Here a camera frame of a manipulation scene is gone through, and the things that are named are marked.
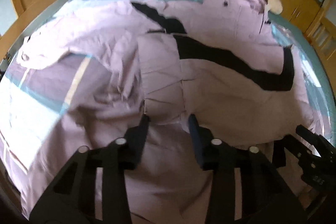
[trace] silver screw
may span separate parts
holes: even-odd
[[[221,145],[222,144],[222,140],[220,140],[220,139],[212,139],[211,143],[213,145]]]
[[[251,146],[251,147],[249,148],[249,150],[250,150],[251,153],[254,153],[254,154],[256,154],[256,153],[259,152],[259,148],[256,147],[256,146]]]
[[[78,148],[78,152],[79,153],[85,153],[85,152],[87,152],[87,151],[89,151],[90,150],[90,148],[88,148],[86,145],[83,145],[83,146],[81,146],[80,148]]]
[[[124,144],[127,143],[127,141],[126,141],[125,138],[118,138],[118,139],[116,139],[115,143],[116,143],[117,145],[124,145]]]

